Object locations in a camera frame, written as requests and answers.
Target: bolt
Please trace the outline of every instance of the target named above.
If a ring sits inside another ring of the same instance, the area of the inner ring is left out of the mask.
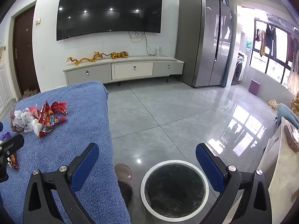
[[[228,170],[230,170],[231,172],[234,172],[234,171],[236,171],[237,169],[236,169],[235,166],[233,166],[233,165],[229,165],[229,166],[228,166]]]
[[[33,171],[32,171],[32,174],[33,175],[37,175],[39,173],[39,170],[38,169],[34,169]]]
[[[262,175],[263,174],[262,170],[260,170],[260,169],[257,169],[256,172],[257,172],[258,175]]]
[[[59,171],[60,171],[60,172],[64,172],[66,169],[67,169],[66,166],[61,166],[61,167],[59,168]]]

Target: purple bin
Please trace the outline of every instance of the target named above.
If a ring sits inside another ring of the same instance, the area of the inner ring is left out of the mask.
[[[258,94],[259,88],[260,88],[260,84],[255,80],[251,80],[248,91],[256,95]]]

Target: television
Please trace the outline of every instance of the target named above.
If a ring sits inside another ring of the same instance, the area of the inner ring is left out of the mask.
[[[162,0],[60,0],[56,40],[106,31],[161,32]]]

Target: blue towel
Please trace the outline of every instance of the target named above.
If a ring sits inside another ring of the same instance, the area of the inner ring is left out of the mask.
[[[97,143],[100,156],[78,199],[95,223],[128,224],[130,217],[121,196],[112,165],[112,142],[109,130],[108,92],[100,82],[87,82],[40,93],[16,104],[23,110],[36,103],[41,108],[47,100],[67,102],[67,121],[39,139],[33,132],[23,133],[24,146],[17,151],[19,170],[7,167],[9,179],[0,183],[3,202],[16,224],[22,223],[23,206],[30,175],[35,168],[56,171],[80,155],[89,143]],[[11,132],[8,121],[3,131]],[[66,223],[71,223],[56,191],[54,198]]]

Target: gray tile floor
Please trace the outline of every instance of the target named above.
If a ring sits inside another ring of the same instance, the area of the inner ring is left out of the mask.
[[[241,85],[193,89],[174,78],[168,83],[151,78],[105,86],[113,162],[134,173],[132,224],[164,223],[145,210],[139,194],[144,174],[155,164],[179,159],[201,168],[195,148],[204,142],[227,165],[253,172],[276,131],[276,113]],[[218,196],[211,185],[210,190],[204,209],[184,223],[198,224],[207,214]]]

